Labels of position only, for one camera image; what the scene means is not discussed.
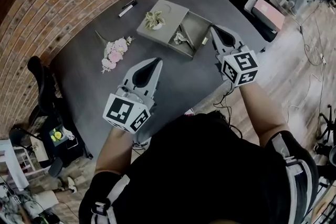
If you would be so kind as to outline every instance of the white cable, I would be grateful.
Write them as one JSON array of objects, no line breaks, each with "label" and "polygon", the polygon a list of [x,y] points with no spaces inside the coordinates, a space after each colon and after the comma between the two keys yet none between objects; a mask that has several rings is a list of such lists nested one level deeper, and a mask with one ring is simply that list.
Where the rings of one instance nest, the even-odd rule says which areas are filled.
[{"label": "white cable", "polygon": [[306,95],[304,96],[304,98],[302,99],[302,101],[298,104],[298,105],[293,105],[293,104],[291,104],[291,105],[289,105],[288,107],[287,107],[287,123],[288,123],[288,121],[289,121],[289,109],[293,106],[293,107],[295,107],[295,108],[301,108],[301,104],[303,103],[303,101],[306,99],[306,97],[307,97],[307,95],[308,95],[308,93],[309,93],[309,90],[310,90],[310,85],[311,85],[311,76],[314,76],[319,82],[321,82],[322,83],[322,85],[323,85],[323,65],[321,65],[321,79],[319,79],[317,76],[315,76],[315,74],[313,74],[313,73],[311,73],[310,75],[309,75],[309,86],[308,86],[308,90],[307,90],[307,93],[306,93]]}]

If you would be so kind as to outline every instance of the black shirt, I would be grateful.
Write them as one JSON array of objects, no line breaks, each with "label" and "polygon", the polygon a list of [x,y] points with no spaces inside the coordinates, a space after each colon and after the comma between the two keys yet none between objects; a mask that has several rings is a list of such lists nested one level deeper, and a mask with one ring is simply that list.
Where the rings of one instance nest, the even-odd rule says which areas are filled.
[{"label": "black shirt", "polygon": [[[292,135],[281,133],[291,142],[290,153],[303,154],[316,169]],[[290,190],[282,156],[271,143],[262,148],[240,139],[209,115],[182,116],[167,125],[126,174],[130,182],[113,203],[118,224],[288,223]],[[106,198],[119,179],[110,172],[93,178],[80,205],[80,224],[90,223],[93,203]]]}]

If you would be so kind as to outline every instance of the flower bouquet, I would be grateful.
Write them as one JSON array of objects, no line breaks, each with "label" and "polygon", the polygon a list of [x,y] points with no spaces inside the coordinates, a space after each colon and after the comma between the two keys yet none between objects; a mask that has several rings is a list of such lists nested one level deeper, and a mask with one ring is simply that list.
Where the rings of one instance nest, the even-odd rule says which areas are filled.
[{"label": "flower bouquet", "polygon": [[128,46],[131,45],[134,38],[120,38],[116,41],[108,41],[106,48],[104,50],[104,59],[101,60],[102,63],[102,73],[105,71],[111,71],[117,66],[117,62],[122,60],[123,54],[128,50]]}]

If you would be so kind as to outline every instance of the yellow flower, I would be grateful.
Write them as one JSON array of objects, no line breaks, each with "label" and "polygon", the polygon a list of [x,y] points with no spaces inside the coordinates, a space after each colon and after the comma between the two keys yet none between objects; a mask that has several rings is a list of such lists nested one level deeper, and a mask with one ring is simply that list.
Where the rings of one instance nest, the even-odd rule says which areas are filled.
[{"label": "yellow flower", "polygon": [[61,139],[61,137],[62,137],[62,133],[61,133],[61,132],[55,132],[55,137],[56,137],[57,139]]}]

